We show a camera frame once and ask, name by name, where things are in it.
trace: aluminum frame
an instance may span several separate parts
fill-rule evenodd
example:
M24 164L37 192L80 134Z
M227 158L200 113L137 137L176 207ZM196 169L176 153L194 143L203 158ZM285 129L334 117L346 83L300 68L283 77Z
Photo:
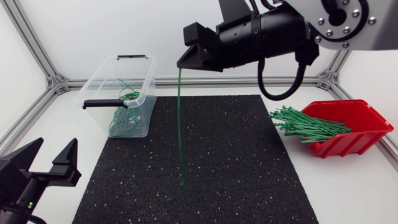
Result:
M54 102L58 95L70 90L79 90L87 80L69 80L59 74L34 32L19 1L0 0L0 2L47 79L47 90L0 139L0 156L4 156L14 150L25 134L51 103ZM339 83L340 70L344 66L349 54L349 50L337 51L324 72L316 77L304 77L302 85L322 88L328 91L336 100L353 99ZM264 77L264 83L266 86L291 86L294 79L295 77ZM156 86L157 88L176 88L177 82L178 80L176 78L159 78L156 79ZM249 87L257 86L257 78L183 78L181 83L184 88ZM387 134L376 143L376 146L385 155L396 171L398 171L398 143Z

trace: white backdrop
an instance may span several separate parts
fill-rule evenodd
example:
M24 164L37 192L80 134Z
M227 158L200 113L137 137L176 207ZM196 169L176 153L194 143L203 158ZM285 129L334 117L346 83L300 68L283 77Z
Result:
M0 137L45 91L45 76L0 6Z
M223 19L217 0L20 0L22 7L58 71L71 79L88 78L109 56L147 54L158 59L157 77L176 77L177 60L187 50L183 28L193 22L215 30ZM260 0L257 5L266 9ZM306 76L322 72L334 51L307 68ZM267 61L264 76L295 75L294 54ZM184 76L256 76L252 63L224 73L184 71Z
M398 129L398 50L355 51L341 70L341 86L363 99ZM391 133L398 141L398 131Z

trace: red storage bin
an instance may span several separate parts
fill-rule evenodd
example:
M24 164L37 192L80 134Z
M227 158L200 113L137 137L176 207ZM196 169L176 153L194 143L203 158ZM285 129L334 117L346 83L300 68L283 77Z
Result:
M362 155L388 132L394 130L375 109L363 100L315 101L303 113L320 119L346 123L352 133L338 134L326 142L309 143L313 153L328 156Z

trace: speckled mat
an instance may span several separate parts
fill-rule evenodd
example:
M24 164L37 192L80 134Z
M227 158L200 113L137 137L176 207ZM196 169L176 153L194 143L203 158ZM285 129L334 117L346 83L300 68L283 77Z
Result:
M158 97L146 138L109 138L74 223L318 223L258 95Z

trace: transparent storage box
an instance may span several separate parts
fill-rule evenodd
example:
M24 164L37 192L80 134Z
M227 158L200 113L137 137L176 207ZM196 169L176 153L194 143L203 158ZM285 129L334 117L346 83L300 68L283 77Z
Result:
M74 104L86 109L111 138L147 136L156 94L156 59L145 55L107 58Z

